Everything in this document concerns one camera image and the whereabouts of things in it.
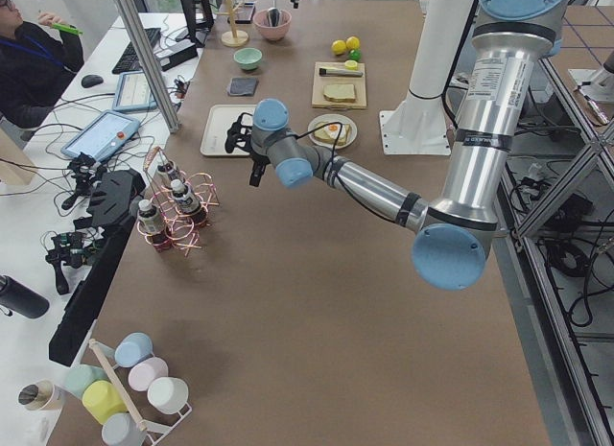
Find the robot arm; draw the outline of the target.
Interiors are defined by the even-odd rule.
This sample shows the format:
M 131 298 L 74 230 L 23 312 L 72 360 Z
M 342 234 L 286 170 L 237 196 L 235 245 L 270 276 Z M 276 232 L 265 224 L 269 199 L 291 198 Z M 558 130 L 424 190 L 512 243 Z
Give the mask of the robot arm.
M 413 265 L 443 290 L 461 290 L 483 274 L 498 227 L 493 209 L 516 132 L 531 72 L 561 40 L 567 0 L 478 0 L 472 43 L 477 59 L 458 113 L 458 128 L 441 195 L 419 195 L 349 161 L 334 149 L 303 146 L 276 99 L 255 108 L 246 142 L 254 166 L 251 184 L 273 166 L 293 188 L 313 177 L 345 192 L 365 209 L 412 230 Z

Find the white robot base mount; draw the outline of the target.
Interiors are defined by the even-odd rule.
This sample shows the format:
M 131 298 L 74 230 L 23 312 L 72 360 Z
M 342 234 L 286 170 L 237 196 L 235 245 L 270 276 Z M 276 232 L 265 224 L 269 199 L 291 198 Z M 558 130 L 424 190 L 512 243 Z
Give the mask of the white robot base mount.
M 428 0 L 407 96 L 380 112 L 386 154 L 448 155 L 444 91 L 475 0 Z

